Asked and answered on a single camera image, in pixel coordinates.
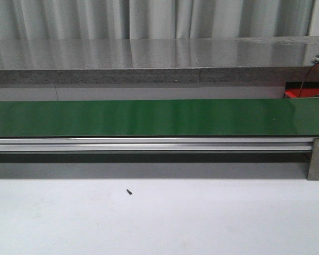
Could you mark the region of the green conveyor belt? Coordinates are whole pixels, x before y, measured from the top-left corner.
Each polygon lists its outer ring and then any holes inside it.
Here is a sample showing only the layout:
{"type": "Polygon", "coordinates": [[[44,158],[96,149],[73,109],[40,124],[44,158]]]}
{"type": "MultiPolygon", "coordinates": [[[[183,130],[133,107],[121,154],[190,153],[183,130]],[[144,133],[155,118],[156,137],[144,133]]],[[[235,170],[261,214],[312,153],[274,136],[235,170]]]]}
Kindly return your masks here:
{"type": "Polygon", "coordinates": [[[319,99],[0,101],[0,137],[319,136],[319,99]]]}

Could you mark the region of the red plastic tray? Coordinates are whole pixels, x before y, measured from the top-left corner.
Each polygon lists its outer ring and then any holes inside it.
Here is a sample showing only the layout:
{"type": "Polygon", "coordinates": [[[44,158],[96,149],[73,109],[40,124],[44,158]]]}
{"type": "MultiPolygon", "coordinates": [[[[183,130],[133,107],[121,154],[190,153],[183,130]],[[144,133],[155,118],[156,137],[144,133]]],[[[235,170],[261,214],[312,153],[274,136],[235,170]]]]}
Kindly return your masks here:
{"type": "Polygon", "coordinates": [[[319,82],[287,82],[284,98],[319,98],[319,82]]]}

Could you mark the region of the grey stone counter ledge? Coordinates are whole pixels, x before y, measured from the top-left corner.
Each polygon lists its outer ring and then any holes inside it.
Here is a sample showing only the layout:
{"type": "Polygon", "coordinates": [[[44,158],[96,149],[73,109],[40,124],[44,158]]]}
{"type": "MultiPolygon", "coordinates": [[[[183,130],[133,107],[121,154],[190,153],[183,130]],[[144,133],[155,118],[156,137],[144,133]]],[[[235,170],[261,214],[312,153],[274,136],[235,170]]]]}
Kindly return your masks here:
{"type": "Polygon", "coordinates": [[[319,82],[319,36],[0,40],[0,84],[319,82]]]}

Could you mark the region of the grey curtain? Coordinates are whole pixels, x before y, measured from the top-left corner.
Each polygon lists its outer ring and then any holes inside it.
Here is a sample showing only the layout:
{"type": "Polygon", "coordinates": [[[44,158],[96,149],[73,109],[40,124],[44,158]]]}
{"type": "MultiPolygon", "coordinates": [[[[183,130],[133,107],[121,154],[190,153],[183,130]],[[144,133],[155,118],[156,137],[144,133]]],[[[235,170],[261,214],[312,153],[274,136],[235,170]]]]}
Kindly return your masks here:
{"type": "Polygon", "coordinates": [[[313,1],[0,1],[0,40],[305,36],[313,8],[313,1]]]}

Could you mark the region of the aluminium conveyor side rail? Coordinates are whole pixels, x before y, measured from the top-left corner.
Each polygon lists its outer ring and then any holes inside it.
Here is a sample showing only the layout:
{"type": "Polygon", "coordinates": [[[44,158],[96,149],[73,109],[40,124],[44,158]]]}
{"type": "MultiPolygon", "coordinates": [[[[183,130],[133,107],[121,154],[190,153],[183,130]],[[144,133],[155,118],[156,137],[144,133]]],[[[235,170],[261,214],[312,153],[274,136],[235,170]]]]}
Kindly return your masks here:
{"type": "Polygon", "coordinates": [[[308,137],[15,138],[0,139],[0,152],[68,151],[309,151],[308,137]]]}

